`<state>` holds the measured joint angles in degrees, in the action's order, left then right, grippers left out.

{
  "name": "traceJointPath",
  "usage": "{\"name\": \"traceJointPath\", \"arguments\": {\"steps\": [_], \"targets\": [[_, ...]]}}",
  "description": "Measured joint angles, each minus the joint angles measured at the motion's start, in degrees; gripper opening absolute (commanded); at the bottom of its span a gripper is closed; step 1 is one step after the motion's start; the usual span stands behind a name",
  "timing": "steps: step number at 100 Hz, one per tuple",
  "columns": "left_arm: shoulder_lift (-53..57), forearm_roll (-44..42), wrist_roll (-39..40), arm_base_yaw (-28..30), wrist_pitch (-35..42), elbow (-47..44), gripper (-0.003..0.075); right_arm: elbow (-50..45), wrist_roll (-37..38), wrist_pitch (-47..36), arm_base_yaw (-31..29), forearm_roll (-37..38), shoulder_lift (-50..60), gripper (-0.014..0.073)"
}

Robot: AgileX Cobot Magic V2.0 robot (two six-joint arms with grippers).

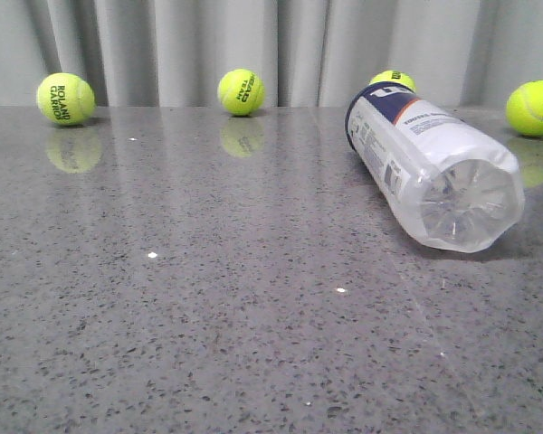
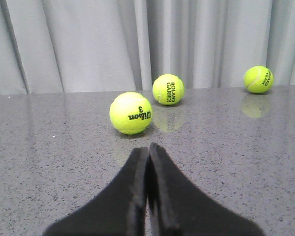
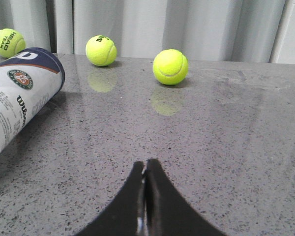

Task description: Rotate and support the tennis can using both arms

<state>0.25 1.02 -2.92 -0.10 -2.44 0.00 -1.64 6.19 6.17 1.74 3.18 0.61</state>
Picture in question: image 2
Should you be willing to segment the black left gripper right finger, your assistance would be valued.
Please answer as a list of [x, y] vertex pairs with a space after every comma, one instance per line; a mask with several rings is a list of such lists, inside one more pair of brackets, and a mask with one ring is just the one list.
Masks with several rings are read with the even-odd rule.
[[262, 236], [254, 222], [198, 189], [156, 143], [149, 148], [148, 204], [154, 236]]

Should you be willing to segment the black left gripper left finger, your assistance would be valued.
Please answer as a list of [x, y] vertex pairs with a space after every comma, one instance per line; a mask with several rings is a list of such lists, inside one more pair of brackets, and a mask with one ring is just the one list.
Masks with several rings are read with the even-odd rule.
[[46, 236], [142, 236], [145, 233], [148, 149], [134, 148], [99, 195], [52, 224]]

